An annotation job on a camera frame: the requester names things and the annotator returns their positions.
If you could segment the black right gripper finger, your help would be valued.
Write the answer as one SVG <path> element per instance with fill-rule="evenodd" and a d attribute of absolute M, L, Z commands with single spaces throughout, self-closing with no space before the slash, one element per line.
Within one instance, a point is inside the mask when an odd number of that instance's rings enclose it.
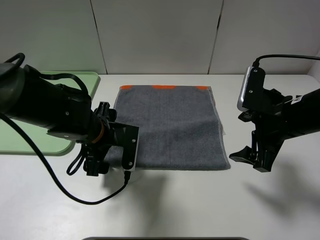
<path fill-rule="evenodd" d="M 253 154 L 253 168 L 261 173 L 271 172 L 273 163 L 278 155 L 277 151 L 260 149 Z"/>
<path fill-rule="evenodd" d="M 242 150 L 231 153 L 229 158 L 238 163 L 254 165 L 257 161 L 257 150 L 255 148 L 252 149 L 249 146 L 245 146 Z"/>

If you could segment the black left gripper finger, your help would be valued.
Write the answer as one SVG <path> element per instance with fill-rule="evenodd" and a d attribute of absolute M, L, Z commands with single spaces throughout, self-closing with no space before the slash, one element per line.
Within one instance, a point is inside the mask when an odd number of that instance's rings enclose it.
<path fill-rule="evenodd" d="M 87 176 L 98 177 L 99 174 L 107 174 L 109 171 L 109 163 L 105 161 L 107 150 L 88 147 L 85 150 L 85 161 L 83 170 Z"/>

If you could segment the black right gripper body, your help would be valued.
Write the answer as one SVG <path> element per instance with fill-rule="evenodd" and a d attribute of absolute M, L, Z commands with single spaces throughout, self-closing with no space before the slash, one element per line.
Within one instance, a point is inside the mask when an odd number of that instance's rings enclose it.
<path fill-rule="evenodd" d="M 242 122 L 252 122 L 255 130 L 251 133 L 251 147 L 247 147 L 249 153 L 257 153 L 267 134 L 278 131 L 281 125 L 281 109 L 283 105 L 291 101 L 291 95 L 284 96 L 276 89 L 262 89 L 261 91 L 247 90 L 243 102 L 246 108 L 238 116 Z"/>

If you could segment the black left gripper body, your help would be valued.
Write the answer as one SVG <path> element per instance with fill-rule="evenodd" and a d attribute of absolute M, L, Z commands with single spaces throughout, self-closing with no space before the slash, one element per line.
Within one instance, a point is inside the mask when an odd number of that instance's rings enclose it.
<path fill-rule="evenodd" d="M 111 147 L 123 147 L 125 126 L 117 123 L 117 111 L 101 101 L 91 114 L 88 138 L 84 144 L 87 160 L 103 160 Z"/>

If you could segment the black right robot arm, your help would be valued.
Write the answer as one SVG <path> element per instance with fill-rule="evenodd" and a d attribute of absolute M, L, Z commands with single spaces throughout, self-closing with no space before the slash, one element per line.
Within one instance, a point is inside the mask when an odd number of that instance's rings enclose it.
<path fill-rule="evenodd" d="M 251 146 L 232 153 L 229 158 L 246 163 L 259 172 L 270 172 L 285 140 L 319 132 L 320 91 L 293 98 L 275 89 L 260 95 L 248 93 L 243 101 L 247 110 L 239 115 L 243 122 L 252 122 Z"/>

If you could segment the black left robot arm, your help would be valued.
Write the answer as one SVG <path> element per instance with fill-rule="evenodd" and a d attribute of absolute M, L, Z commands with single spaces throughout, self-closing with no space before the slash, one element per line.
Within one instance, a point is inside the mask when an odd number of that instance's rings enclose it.
<path fill-rule="evenodd" d="M 19 63 L 0 65 L 0 113 L 37 127 L 56 138 L 81 144 L 76 160 L 67 168 L 73 175 L 83 167 L 89 176 L 106 174 L 104 160 L 112 146 L 120 145 L 115 125 L 117 112 L 108 102 L 92 110 L 85 84 L 74 74 L 43 74 Z"/>

